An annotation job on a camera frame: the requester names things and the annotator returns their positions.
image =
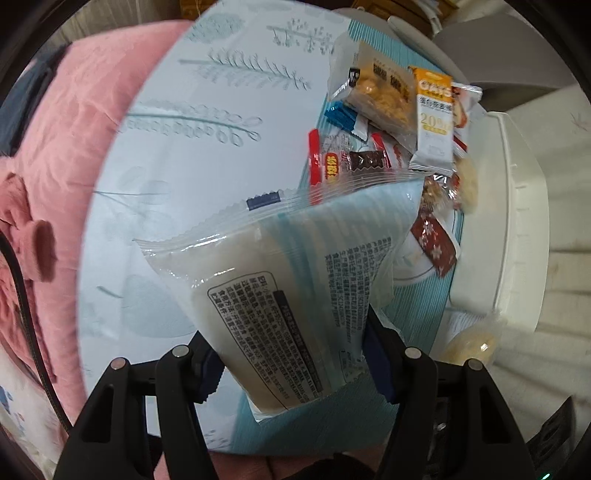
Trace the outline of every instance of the white plastic bin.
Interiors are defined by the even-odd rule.
[[[466,215],[454,307],[508,320],[491,373],[529,439],[573,395],[591,420],[591,106],[578,86],[472,131],[479,173]]]

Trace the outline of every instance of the white container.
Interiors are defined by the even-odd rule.
[[[470,154],[479,204],[464,218],[450,301],[482,315],[496,310],[510,325],[534,330],[548,266],[544,173],[506,113],[488,113],[473,123]]]

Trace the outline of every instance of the cracker package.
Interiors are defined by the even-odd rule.
[[[417,87],[417,151],[410,168],[451,177],[453,163],[452,78],[413,67]]]
[[[416,94],[408,69],[346,34],[335,42],[328,92],[329,101],[341,100],[408,151],[416,150]]]

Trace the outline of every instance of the red patterned wrapper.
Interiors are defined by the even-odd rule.
[[[410,231],[433,263],[437,275],[445,277],[456,263],[456,249],[439,221],[430,213],[419,213]]]

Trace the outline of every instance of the clear plastic wrapper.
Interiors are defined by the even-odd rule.
[[[408,151],[417,146],[413,74],[362,41],[343,34],[330,59],[329,101],[342,100]]]
[[[482,98],[482,89],[474,85],[452,82],[453,152],[464,157],[468,152],[468,133],[473,108]]]
[[[366,371],[369,298],[417,216],[423,177],[341,172],[309,192],[271,192],[170,241],[138,244],[254,411],[275,415]]]
[[[439,360],[463,365],[470,358],[476,358],[490,365],[501,340],[506,321],[497,313],[477,317],[466,312],[454,312],[450,325],[459,330],[443,349]]]

